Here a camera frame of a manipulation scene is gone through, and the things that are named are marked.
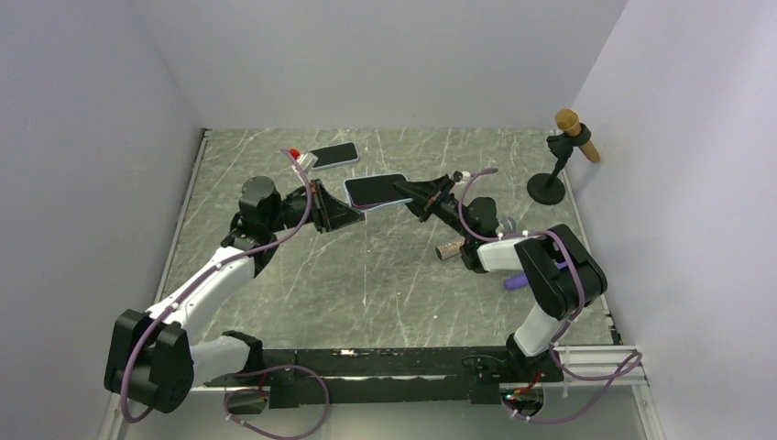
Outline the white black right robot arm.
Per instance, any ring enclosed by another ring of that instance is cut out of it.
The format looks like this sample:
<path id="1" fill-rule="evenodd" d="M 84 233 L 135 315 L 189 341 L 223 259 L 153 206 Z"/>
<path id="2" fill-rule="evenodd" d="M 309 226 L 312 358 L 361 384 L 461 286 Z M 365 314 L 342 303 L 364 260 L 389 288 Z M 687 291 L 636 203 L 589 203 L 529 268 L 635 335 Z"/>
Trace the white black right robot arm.
<path id="1" fill-rule="evenodd" d="M 466 202 L 465 189 L 454 193 L 457 182 L 456 176 L 444 175 L 432 181 L 397 181 L 394 186 L 420 222 L 435 216 L 463 237 L 459 254 L 468 270 L 519 270 L 526 276 L 533 304 L 508 338 L 505 366 L 513 379 L 529 380 L 541 368 L 540 356 L 606 292 L 606 275 L 568 225 L 506 234 L 495 200 L 479 196 Z"/>

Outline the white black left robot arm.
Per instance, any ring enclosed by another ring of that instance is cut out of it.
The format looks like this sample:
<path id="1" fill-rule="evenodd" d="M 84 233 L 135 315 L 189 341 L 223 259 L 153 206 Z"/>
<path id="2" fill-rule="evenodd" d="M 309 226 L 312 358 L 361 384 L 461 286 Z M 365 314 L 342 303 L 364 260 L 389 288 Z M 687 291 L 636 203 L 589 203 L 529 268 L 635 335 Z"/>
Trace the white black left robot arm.
<path id="1" fill-rule="evenodd" d="M 319 233 L 364 221 L 364 213 L 333 197 L 318 180 L 281 196 L 267 176 L 248 179 L 238 211 L 211 259 L 174 293 L 139 312 L 128 309 L 114 324 L 104 387 L 127 405 L 171 413 L 190 389 L 222 376 L 249 385 L 263 372 L 262 343 L 238 331 L 194 345 L 190 336 L 208 324 L 221 305 L 255 279 L 281 244 L 312 224 Z"/>

